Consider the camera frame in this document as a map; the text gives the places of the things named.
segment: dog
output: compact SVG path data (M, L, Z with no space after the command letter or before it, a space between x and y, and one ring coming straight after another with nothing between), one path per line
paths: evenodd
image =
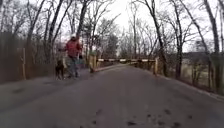
M65 71L65 67L63 65L62 60L58 60L57 65L55 67L56 78L63 80L64 79L64 71Z

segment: road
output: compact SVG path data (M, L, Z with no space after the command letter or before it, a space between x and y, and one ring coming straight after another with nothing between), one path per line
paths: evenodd
M69 82L51 79L38 85L37 81L28 81L35 90L0 87L0 128L224 126L224 102L133 67L109 69Z

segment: gate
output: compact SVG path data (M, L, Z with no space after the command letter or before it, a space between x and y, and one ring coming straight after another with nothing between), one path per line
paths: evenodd
M90 73L97 72L100 64L103 62L119 62L119 63L126 63L128 65L132 64L138 64L138 63L145 63L148 64L148 69L150 63L153 66L153 74L158 74L158 60L159 58L156 58L154 60L150 59L97 59L96 56L90 56Z

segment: person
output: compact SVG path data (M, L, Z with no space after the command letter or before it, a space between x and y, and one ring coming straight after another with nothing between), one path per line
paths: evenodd
M66 46L63 49L59 49L60 51L67 51L68 59L69 59L69 67L68 73L69 78L78 77L78 66L77 61L78 57L81 54L82 47L79 43L79 37L75 37L74 35L71 39L66 43Z

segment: red jacket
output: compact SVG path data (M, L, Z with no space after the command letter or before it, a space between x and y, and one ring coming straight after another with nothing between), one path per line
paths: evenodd
M68 41L65 50L68 51L68 56L77 57L78 54L81 52L82 47L79 41Z

